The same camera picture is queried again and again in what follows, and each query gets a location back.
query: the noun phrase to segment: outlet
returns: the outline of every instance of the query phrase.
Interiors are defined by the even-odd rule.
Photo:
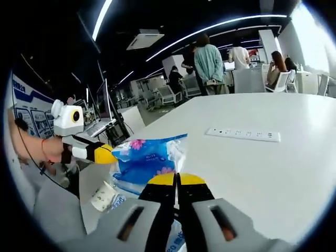
[[[280,142],[279,132],[263,132],[253,130],[232,130],[232,129],[208,129],[206,135],[220,136],[224,138],[237,138],[267,142]]]

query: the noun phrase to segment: white camera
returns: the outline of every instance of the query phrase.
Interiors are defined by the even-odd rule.
[[[54,116],[54,133],[61,137],[75,135],[84,131],[83,109],[81,106],[64,105],[55,100],[51,108]]]

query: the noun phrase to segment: ceiling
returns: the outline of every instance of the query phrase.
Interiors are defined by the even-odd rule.
[[[91,35],[105,0],[37,1],[36,5],[29,2],[23,9],[25,21],[19,34],[18,52],[26,57],[44,80],[50,80],[49,83],[58,93],[78,92],[72,72],[95,91],[101,84],[97,60],[110,86],[118,84],[134,71],[123,82],[127,83],[162,68],[163,59],[195,41],[197,35],[170,47],[149,62],[146,60],[197,30],[237,17],[289,15],[297,1],[113,0],[103,19],[96,43],[92,42]],[[288,18],[254,18],[217,26],[206,33],[211,36],[243,27],[275,25],[271,29],[277,36],[279,29],[288,22]],[[139,29],[158,29],[165,36],[149,48],[126,51]],[[242,41],[258,39],[258,30],[251,28],[224,33],[211,37],[211,43],[219,47],[231,44],[236,37]],[[259,42],[245,44],[256,45]],[[225,59],[226,50],[221,50],[221,53]]]

